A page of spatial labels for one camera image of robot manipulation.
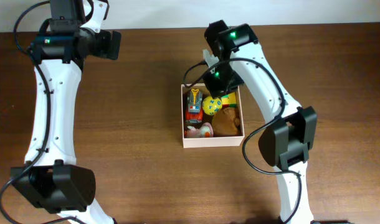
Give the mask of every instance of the cardboard box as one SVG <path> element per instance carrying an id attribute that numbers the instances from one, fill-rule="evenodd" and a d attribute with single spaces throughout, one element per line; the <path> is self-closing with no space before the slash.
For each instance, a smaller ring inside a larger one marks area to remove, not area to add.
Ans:
<path id="1" fill-rule="evenodd" d="M 204 97 L 209 96 L 209 91 L 205 87 L 205 84 L 198 83 L 193 88 L 198 88 L 202 91 Z M 240 91 L 237 89 L 235 92 L 235 97 L 237 100 L 237 108 L 239 109 L 240 116 L 240 136 L 232 136 L 232 137 L 213 137 L 213 138 L 185 138 L 184 137 L 184 128 L 187 126 L 184 120 L 184 112 L 187 107 L 187 93 L 190 89 L 181 85 L 181 102 L 182 102 L 182 139 L 183 139 L 183 148 L 191 148 L 191 147 L 221 147 L 221 146 L 240 146 L 242 140 L 244 139 L 244 122 L 242 120 L 242 110 L 241 110 L 241 98 Z"/>

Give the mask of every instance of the yellow ball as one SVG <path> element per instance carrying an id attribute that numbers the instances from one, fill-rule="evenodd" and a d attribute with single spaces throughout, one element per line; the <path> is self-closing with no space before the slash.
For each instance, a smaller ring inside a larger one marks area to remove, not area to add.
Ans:
<path id="1" fill-rule="evenodd" d="M 222 101 L 219 98 L 213 99 L 211 96 L 208 96 L 202 101 L 202 109 L 205 114 L 214 115 L 222 109 Z"/>

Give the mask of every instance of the red toy car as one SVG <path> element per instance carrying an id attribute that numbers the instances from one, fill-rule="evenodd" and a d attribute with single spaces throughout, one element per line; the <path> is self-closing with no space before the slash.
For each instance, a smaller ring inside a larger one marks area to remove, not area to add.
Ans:
<path id="1" fill-rule="evenodd" d="M 188 107 L 186 108 L 186 122 L 198 124 L 202 122 L 202 92 L 199 89 L 191 89 L 188 93 Z"/>

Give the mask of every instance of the plush toy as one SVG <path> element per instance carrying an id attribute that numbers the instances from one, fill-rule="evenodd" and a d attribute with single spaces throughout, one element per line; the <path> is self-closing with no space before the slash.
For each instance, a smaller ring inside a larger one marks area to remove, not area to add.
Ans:
<path id="1" fill-rule="evenodd" d="M 208 122 L 202 124 L 200 129 L 193 126 L 188 126 L 188 130 L 184 131 L 184 137 L 186 138 L 211 138 L 214 137 L 214 131 L 212 125 Z"/>
<path id="2" fill-rule="evenodd" d="M 239 136 L 240 116 L 237 108 L 224 108 L 212 119 L 215 136 Z"/>

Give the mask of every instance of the wooden tabletop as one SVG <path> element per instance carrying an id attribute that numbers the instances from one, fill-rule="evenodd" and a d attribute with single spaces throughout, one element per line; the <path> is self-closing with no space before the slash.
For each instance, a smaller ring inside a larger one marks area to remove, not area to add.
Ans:
<path id="1" fill-rule="evenodd" d="M 240 147 L 182 147 L 180 84 L 208 49 L 204 30 L 121 30 L 117 61 L 86 60 L 75 106 L 77 165 L 94 171 L 96 198 L 119 223 L 266 223 L 279 216 L 275 178 L 252 170 Z M 315 219 L 380 223 L 380 23 L 254 31 L 285 88 L 318 113 L 307 172 Z M 34 34 L 19 38 L 26 46 Z M 264 120 L 247 87 L 240 92 L 249 134 Z M 0 34 L 0 188 L 10 167 L 23 163 L 35 98 L 33 66 L 12 34 Z M 248 147 L 270 169 L 257 138 Z M 57 218 L 12 187 L 3 202 L 20 222 Z M 1 214 L 0 223 L 7 223 Z"/>

